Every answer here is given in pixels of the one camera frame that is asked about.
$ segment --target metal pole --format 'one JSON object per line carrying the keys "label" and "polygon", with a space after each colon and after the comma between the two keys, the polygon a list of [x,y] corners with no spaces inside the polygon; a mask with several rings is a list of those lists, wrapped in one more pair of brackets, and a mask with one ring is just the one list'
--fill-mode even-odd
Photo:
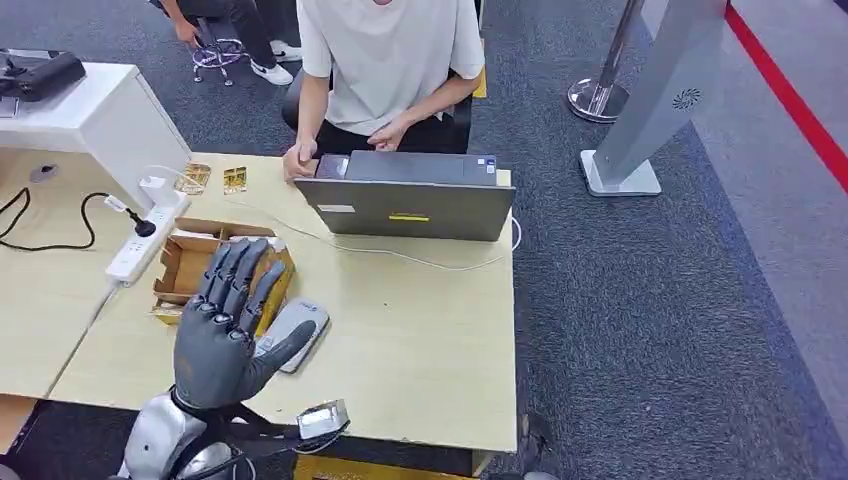
{"label": "metal pole", "polygon": [[595,196],[658,195],[650,157],[713,95],[727,0],[669,0],[633,98],[597,150],[580,152]]}
{"label": "metal pole", "polygon": [[628,0],[618,29],[612,39],[609,54],[597,81],[592,78],[580,80],[568,89],[568,105],[578,117],[591,122],[613,123],[621,114],[630,95],[615,83],[621,53],[636,15],[642,11],[645,0]]}

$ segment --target smartphone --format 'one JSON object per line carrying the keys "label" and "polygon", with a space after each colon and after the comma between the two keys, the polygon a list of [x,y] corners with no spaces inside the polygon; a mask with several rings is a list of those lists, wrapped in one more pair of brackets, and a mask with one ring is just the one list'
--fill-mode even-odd
{"label": "smartphone", "polygon": [[306,355],[309,354],[309,350],[312,348],[312,345],[315,344],[318,337],[320,337],[324,332],[324,327],[326,327],[327,323],[330,321],[330,316],[327,314],[327,311],[311,300],[303,297],[297,297],[286,303],[286,305],[280,310],[280,313],[277,314],[277,318],[275,318],[271,323],[271,326],[268,327],[265,335],[262,335],[262,337],[257,340],[256,351],[253,355],[263,355],[265,352],[271,350],[275,345],[288,337],[298,325],[308,320],[315,322],[315,331],[312,333],[312,337],[309,338],[306,345],[304,345],[303,348],[301,348],[300,351],[291,358],[291,360],[280,367],[280,371],[283,373],[295,373],[298,367],[300,367],[300,364],[306,358]]}

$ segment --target human hand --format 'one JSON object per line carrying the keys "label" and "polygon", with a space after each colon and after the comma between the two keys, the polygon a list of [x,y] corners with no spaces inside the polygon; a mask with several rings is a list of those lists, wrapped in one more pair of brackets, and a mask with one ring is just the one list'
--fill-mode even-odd
{"label": "human hand", "polygon": [[178,20],[174,22],[174,30],[177,31],[177,38],[185,42],[191,48],[200,48],[197,43],[197,37],[200,35],[197,32],[197,27],[189,23],[188,20]]}
{"label": "human hand", "polygon": [[311,165],[312,156],[318,151],[318,143],[311,138],[298,139],[291,148],[283,154],[283,171],[286,181],[296,177],[311,177],[315,174],[315,166]]}
{"label": "human hand", "polygon": [[377,130],[374,135],[371,135],[371,138],[368,139],[368,144],[374,145],[377,151],[397,151],[409,127],[409,122],[399,116],[389,122],[385,127]]}

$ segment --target gray kiosk stand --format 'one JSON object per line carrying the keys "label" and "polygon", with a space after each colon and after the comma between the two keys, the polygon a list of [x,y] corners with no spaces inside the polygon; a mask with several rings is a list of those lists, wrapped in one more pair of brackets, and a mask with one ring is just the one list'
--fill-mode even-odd
{"label": "gray kiosk stand", "polygon": [[[642,1],[630,3],[641,6]],[[662,191],[649,157],[708,103],[726,8],[727,0],[669,0],[648,63],[621,115],[597,150],[580,152],[592,195],[645,196]],[[634,18],[633,10],[628,4],[625,16]],[[619,30],[626,31],[627,23],[623,21]],[[603,90],[595,89],[595,95],[604,95]]]}

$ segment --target stanchion post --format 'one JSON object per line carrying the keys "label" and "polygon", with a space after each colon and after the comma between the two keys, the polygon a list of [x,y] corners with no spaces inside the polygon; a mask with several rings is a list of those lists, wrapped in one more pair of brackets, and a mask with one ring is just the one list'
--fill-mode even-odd
{"label": "stanchion post", "polygon": [[624,87],[615,83],[615,77],[630,27],[642,11],[644,3],[645,0],[628,0],[598,80],[580,80],[568,89],[568,106],[578,117],[591,122],[612,123],[621,114],[629,95]]}

